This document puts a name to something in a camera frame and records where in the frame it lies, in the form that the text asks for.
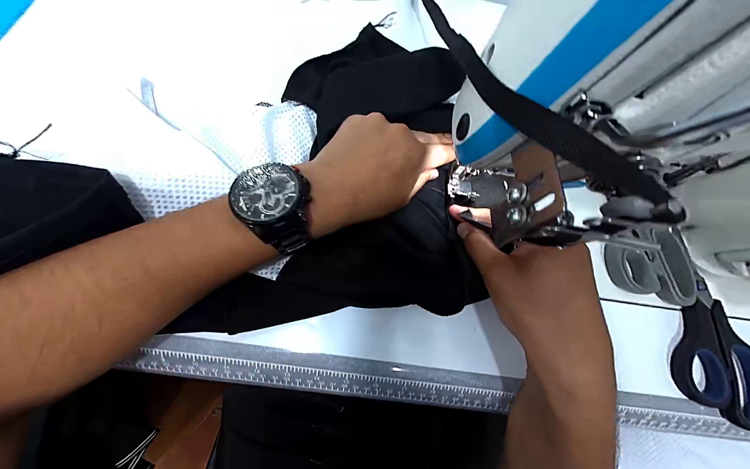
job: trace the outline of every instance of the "ruler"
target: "ruler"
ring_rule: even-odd
[[[115,368],[508,413],[521,380],[271,347],[159,336]],[[750,432],[687,399],[619,392],[617,422],[660,432],[750,442]]]

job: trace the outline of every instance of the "fingernail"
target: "fingernail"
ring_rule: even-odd
[[[459,238],[462,238],[463,240],[467,238],[467,234],[471,232],[471,225],[468,225],[467,223],[460,223],[459,226],[456,227],[456,233],[459,235]]]

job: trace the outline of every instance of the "forearm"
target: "forearm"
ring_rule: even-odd
[[[579,313],[581,324],[554,340],[524,340],[528,373],[508,417],[503,467],[615,466],[612,345],[597,306]]]
[[[275,255],[219,198],[0,276],[0,413],[88,382]]]

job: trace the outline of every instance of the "watch face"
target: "watch face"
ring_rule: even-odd
[[[255,166],[237,176],[230,204],[240,217],[269,223],[292,210],[300,195],[300,181],[286,165]]]

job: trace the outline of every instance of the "white perforated mesh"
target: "white perforated mesh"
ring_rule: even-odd
[[[286,102],[271,108],[256,106],[247,115],[249,119],[243,119],[238,133],[216,131],[210,126],[198,126],[192,133],[233,172],[170,175],[157,171],[126,171],[113,174],[141,216],[151,219],[226,194],[235,175],[252,166],[270,162],[297,165],[308,160],[317,134],[316,115],[309,108]],[[284,257],[270,261],[251,273],[276,280],[287,260]]]

